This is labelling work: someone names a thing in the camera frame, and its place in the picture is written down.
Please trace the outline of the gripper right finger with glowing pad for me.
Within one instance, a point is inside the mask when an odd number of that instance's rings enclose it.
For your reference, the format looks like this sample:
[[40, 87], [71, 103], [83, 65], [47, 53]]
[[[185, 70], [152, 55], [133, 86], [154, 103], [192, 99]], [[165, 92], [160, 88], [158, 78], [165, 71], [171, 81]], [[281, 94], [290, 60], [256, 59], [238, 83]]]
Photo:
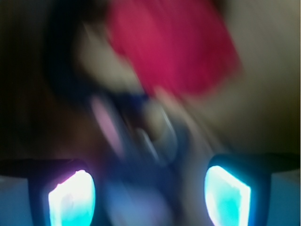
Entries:
[[215, 226], [299, 226], [300, 155], [218, 154], [204, 181], [207, 213]]

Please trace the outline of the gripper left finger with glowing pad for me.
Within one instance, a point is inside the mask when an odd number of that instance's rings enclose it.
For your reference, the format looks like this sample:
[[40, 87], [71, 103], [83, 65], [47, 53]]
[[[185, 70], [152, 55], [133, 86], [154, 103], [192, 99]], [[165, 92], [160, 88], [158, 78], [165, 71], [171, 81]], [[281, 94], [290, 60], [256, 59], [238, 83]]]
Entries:
[[1, 160], [2, 226], [89, 226], [95, 184], [77, 159]]

